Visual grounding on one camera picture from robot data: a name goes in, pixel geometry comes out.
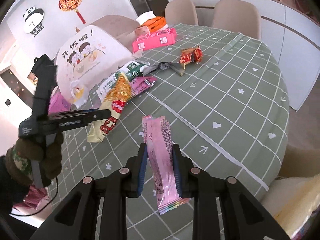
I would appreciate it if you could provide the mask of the left gloved hand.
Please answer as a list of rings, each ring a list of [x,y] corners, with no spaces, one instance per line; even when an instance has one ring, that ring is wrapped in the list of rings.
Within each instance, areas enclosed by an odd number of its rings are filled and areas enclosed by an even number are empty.
[[[5,156],[5,168],[11,178],[22,186],[30,186],[34,182],[31,162],[37,161],[44,170],[46,178],[56,178],[62,170],[63,134],[57,133],[55,140],[45,149],[29,139],[18,139],[16,144],[8,149]]]

